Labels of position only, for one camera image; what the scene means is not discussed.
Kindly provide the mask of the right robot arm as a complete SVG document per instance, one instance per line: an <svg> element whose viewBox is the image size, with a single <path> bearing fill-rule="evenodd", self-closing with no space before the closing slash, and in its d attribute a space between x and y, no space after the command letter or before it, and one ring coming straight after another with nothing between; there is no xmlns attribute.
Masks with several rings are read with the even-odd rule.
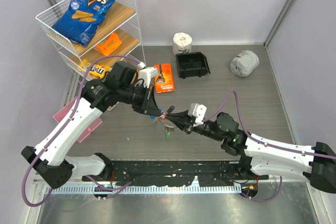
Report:
<svg viewBox="0 0 336 224"><path fill-rule="evenodd" d="M220 112L215 121L205 121L201 114L184 111L167 113L166 119L180 130L195 132L218 142L232 156L239 156L238 174L252 176L276 175L300 179L325 193L335 193L335 152L323 142L314 146L273 141L239 128L229 114Z"/></svg>

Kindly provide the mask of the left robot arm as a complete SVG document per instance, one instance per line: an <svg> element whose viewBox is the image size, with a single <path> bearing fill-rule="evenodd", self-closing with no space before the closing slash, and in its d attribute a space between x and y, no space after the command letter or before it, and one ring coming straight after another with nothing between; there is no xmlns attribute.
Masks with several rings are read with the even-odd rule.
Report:
<svg viewBox="0 0 336 224"><path fill-rule="evenodd" d="M161 112L151 85L151 79L158 74L155 67L138 71L129 63L117 62L102 79L86 82L79 101L57 127L35 147L26 146L22 156L52 189L86 175L101 181L110 179L112 163L106 156L95 153L70 157L67 153L91 123L118 102L131 105L137 113L159 117Z"/></svg>

